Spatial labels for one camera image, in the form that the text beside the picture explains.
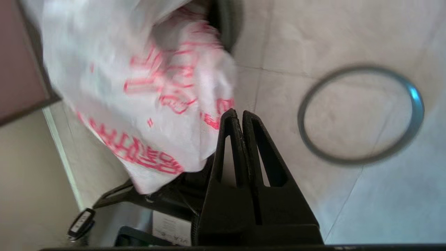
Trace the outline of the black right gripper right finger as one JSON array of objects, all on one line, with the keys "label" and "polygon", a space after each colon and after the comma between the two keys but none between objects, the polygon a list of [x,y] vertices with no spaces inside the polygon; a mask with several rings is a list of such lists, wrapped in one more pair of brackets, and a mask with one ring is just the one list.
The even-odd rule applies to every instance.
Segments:
[{"label": "black right gripper right finger", "polygon": [[242,128],[262,244],[322,244],[319,223],[262,120],[244,111]]}]

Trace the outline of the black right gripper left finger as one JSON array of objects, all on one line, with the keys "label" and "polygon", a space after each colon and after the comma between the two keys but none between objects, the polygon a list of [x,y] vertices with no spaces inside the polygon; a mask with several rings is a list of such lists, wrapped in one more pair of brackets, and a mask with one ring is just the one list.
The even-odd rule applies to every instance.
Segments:
[{"label": "black right gripper left finger", "polygon": [[[222,182],[225,140],[230,138],[236,187]],[[245,144],[237,113],[221,116],[217,148],[198,226],[199,246],[242,246],[255,224]]]}]

